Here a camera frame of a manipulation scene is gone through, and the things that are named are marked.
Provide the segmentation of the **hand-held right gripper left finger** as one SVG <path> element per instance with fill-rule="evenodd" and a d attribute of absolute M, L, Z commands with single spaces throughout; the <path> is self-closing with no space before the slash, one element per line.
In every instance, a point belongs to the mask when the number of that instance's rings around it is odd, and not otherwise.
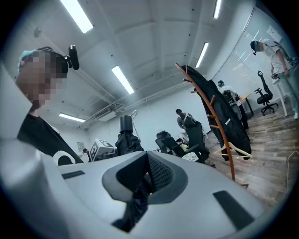
<path fill-rule="evenodd" d="M 128 159 L 109 168 L 102 176 L 102 185 L 112 199 L 129 202 L 147 173 L 147 152 L 126 154 Z"/>

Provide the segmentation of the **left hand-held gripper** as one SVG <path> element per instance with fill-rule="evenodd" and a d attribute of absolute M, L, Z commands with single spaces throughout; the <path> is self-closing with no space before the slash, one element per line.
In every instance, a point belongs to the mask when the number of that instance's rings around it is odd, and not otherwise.
<path fill-rule="evenodd" d="M 95 139 L 89 151 L 91 161 L 100 161 L 117 156 L 116 147 L 106 140 Z"/>

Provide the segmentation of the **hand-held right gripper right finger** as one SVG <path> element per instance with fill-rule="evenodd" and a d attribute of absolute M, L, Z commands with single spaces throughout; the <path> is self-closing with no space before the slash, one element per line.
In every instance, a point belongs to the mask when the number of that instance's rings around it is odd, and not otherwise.
<path fill-rule="evenodd" d="M 152 194 L 149 204 L 166 204 L 174 201 L 186 188 L 188 176 L 180 166 L 147 152 L 148 174 L 152 183 Z"/>

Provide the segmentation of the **black umbrella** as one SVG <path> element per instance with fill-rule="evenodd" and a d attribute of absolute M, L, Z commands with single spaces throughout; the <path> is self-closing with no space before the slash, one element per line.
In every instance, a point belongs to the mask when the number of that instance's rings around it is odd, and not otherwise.
<path fill-rule="evenodd" d="M 133 124 L 133 114 L 123 115 L 120 117 L 120 133 L 118 134 L 116 146 L 117 156 L 126 155 L 136 151 L 143 151 L 140 139 L 133 135 L 134 124 Z"/>

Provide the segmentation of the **wooden coat rack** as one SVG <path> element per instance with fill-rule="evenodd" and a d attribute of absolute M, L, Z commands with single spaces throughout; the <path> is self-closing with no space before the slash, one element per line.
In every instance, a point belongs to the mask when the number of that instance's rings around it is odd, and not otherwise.
<path fill-rule="evenodd" d="M 213 96 L 212 100 L 209 101 L 207 99 L 207 97 L 204 95 L 204 93 L 202 92 L 202 90 L 198 87 L 196 82 L 189 76 L 188 71 L 183 70 L 182 66 L 180 66 L 178 63 L 175 63 L 175 66 L 183 73 L 183 75 L 184 75 L 183 80 L 192 84 L 194 89 L 191 91 L 191 93 L 197 94 L 201 98 L 201 101 L 203 102 L 203 107 L 206 112 L 206 117 L 210 124 L 210 129 L 215 134 L 216 138 L 219 140 L 221 148 L 225 144 L 228 149 L 227 137 L 226 137 L 224 129 L 220 123 L 220 120 L 213 108 L 215 96 Z M 231 150 L 231 152 L 230 151 L 228 152 L 229 156 L 222 156 L 222 157 L 225 160 L 228 160 L 229 166 L 230 166 L 230 171 L 231 171 L 231 178 L 233 181 L 235 181 L 234 162 L 233 162 L 233 157 L 231 156 L 231 154 L 238 155 L 238 153 L 236 153 L 234 150 Z"/>

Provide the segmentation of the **patterned white seat cushion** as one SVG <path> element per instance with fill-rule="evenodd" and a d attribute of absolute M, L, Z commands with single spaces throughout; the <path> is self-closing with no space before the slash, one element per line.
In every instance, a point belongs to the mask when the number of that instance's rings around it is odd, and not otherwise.
<path fill-rule="evenodd" d="M 196 162 L 199 159 L 194 152 L 187 153 L 182 158 L 192 162 Z"/>

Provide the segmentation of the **white air conditioner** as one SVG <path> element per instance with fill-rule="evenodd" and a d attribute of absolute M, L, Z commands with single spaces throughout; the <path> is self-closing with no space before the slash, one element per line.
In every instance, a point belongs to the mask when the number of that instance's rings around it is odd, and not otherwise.
<path fill-rule="evenodd" d="M 116 117 L 115 111 L 110 110 L 109 108 L 106 108 L 94 115 L 96 120 L 99 120 L 101 122 L 107 122 L 110 119 Z"/>

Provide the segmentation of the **ceiling light strip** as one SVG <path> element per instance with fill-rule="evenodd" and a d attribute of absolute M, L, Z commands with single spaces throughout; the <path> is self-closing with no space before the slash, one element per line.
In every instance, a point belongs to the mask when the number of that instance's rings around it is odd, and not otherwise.
<path fill-rule="evenodd" d="M 214 8 L 214 14 L 213 14 L 213 17 L 215 19 L 218 19 L 218 17 L 219 17 L 221 3 L 222 3 L 222 0 L 216 0 L 216 2 L 215 2 L 215 8 Z"/>
<path fill-rule="evenodd" d="M 74 117 L 74 116 L 71 116 L 71 115 L 67 115 L 67 114 L 64 114 L 64 113 L 60 113 L 59 117 L 62 117 L 62 118 L 68 119 L 68 120 L 73 120 L 73 121 L 76 121 L 76 122 L 81 122 L 81 123 L 85 122 L 85 119 L 81 119 L 81 118 Z"/>
<path fill-rule="evenodd" d="M 83 34 L 93 28 L 78 0 L 60 0 Z"/>
<path fill-rule="evenodd" d="M 206 51 L 207 51 L 208 46 L 209 46 L 209 43 L 208 43 L 208 42 L 205 42 L 205 43 L 204 43 L 204 46 L 203 46 L 203 48 L 202 48 L 202 51 L 201 51 L 201 53 L 200 53 L 200 56 L 199 56 L 199 58 L 198 58 L 198 61 L 197 61 L 197 63 L 196 63 L 196 66 L 195 66 L 196 68 L 200 67 L 200 64 L 201 64 L 201 62 L 202 62 L 202 60 L 203 60 L 203 58 L 204 58 L 204 55 L 205 55 L 205 53 L 206 53 Z"/>
<path fill-rule="evenodd" d="M 131 87 L 130 83 L 128 82 L 127 78 L 121 71 L 120 67 L 117 65 L 111 69 L 111 71 L 114 73 L 114 75 L 117 77 L 119 82 L 122 84 L 122 86 L 126 89 L 126 91 L 129 94 L 134 93 L 133 88 Z"/>

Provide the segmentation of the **tall-backed black office chair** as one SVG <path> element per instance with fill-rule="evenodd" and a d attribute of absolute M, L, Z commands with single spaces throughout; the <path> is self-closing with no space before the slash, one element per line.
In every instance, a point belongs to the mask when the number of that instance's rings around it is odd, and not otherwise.
<path fill-rule="evenodd" d="M 186 153 L 194 152 L 198 157 L 196 162 L 205 164 L 209 157 L 209 150 L 205 147 L 202 125 L 192 117 L 186 116 L 184 120 L 185 131 L 189 138 Z"/>

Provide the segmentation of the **person's black printed shirt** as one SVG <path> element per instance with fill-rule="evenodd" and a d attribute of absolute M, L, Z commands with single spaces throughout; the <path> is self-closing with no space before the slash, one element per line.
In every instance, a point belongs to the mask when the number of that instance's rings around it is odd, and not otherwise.
<path fill-rule="evenodd" d="M 58 166 L 83 163 L 57 130 L 41 117 L 28 114 L 17 138 L 50 155 Z"/>

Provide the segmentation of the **pale wooden clothes hanger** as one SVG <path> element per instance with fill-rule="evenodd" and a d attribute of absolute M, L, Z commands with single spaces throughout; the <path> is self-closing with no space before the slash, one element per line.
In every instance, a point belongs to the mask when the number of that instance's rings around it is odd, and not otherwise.
<path fill-rule="evenodd" d="M 216 150 L 214 152 L 214 154 L 222 155 L 222 156 L 229 156 L 228 152 L 229 151 L 231 152 L 231 150 L 234 150 L 236 153 L 238 153 L 238 155 L 231 154 L 232 157 L 239 157 L 240 156 L 240 157 L 244 158 L 245 160 L 249 159 L 249 158 L 252 158 L 251 154 L 237 148 L 231 142 L 228 142 L 228 149 L 227 149 L 226 145 L 224 144 L 224 146 L 222 148 Z"/>

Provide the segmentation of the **black hanging garment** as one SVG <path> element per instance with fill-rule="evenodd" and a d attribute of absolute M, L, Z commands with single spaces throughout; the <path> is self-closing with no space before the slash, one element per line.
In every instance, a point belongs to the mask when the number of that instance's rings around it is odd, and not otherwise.
<path fill-rule="evenodd" d="M 224 129 L 228 142 L 232 143 L 238 149 L 251 154 L 250 139 L 244 130 L 242 122 L 222 93 L 219 92 L 216 84 L 212 80 L 206 80 L 190 66 L 183 65 L 182 69 L 188 71 L 189 76 L 196 82 L 209 101 L 215 96 L 213 108 Z"/>

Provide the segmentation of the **small wooden table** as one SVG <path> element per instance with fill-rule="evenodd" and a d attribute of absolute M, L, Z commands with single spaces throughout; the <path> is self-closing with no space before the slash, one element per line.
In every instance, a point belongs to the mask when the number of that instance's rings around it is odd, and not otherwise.
<path fill-rule="evenodd" d="M 249 102 L 249 100 L 248 100 L 248 98 L 249 98 L 250 95 L 251 95 L 251 94 L 249 93 L 249 94 L 247 94 L 246 96 L 241 97 L 241 98 L 240 98 L 240 101 L 241 101 L 242 103 L 243 103 L 243 102 L 246 102 L 246 103 L 247 103 L 247 106 L 248 106 L 248 108 L 249 108 L 249 110 L 250 110 L 250 113 L 251 113 L 251 116 L 250 116 L 250 118 L 251 118 L 251 117 L 254 116 L 254 112 L 253 112 L 252 107 L 251 107 L 251 105 L 250 105 L 250 102 Z"/>

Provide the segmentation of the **white table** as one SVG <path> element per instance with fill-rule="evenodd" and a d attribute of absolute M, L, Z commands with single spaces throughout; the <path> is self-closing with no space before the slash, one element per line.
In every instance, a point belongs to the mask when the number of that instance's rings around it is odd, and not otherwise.
<path fill-rule="evenodd" d="M 283 93 L 282 93 L 282 90 L 281 90 L 281 87 L 280 87 L 279 83 L 280 83 L 280 80 L 278 78 L 272 81 L 272 84 L 277 89 L 277 92 L 278 92 L 278 95 L 279 95 L 279 98 L 280 98 L 280 101 L 281 101 L 281 104 L 282 104 L 282 107 L 283 107 L 283 110 L 284 110 L 284 114 L 285 114 L 285 116 L 288 116 L 287 110 L 286 110 L 286 107 L 285 107 L 285 98 L 283 96 Z"/>

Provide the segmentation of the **white paper notice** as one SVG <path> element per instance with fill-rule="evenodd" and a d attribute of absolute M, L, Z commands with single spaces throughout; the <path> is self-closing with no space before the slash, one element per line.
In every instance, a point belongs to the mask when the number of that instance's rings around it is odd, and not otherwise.
<path fill-rule="evenodd" d="M 275 42 L 280 43 L 282 36 L 272 26 L 269 26 L 267 34 L 269 34 Z"/>

